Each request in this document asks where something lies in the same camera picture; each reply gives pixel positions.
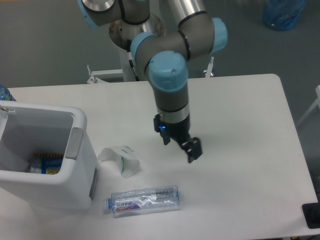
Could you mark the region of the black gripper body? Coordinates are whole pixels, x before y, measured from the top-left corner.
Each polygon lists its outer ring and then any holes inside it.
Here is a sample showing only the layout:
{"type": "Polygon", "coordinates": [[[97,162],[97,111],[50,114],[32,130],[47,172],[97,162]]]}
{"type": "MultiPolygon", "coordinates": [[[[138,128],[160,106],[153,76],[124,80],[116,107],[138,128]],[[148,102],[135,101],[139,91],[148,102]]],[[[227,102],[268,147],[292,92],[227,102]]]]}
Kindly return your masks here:
{"type": "Polygon", "coordinates": [[[189,115],[180,122],[167,123],[161,119],[161,115],[158,113],[153,119],[153,124],[154,130],[157,133],[160,134],[162,131],[167,131],[170,135],[170,140],[177,142],[181,149],[182,143],[187,142],[191,138],[189,134],[191,126],[189,115]]]}

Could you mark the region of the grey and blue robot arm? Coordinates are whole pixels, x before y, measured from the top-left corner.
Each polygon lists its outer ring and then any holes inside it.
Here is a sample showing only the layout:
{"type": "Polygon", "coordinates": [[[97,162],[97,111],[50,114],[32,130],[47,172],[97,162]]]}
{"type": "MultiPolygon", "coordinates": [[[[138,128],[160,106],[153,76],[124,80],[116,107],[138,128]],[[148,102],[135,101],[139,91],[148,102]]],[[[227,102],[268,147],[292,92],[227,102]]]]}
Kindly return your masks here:
{"type": "Polygon", "coordinates": [[[211,18],[201,0],[171,0],[169,6],[176,14],[178,30],[157,36],[154,29],[143,28],[151,18],[147,0],[80,0],[78,6],[91,27],[116,21],[128,26],[127,50],[154,92],[154,130],[164,144],[177,142],[189,163],[197,160],[203,150],[201,140],[189,133],[187,62],[226,46],[225,23],[218,17],[211,18]]]}

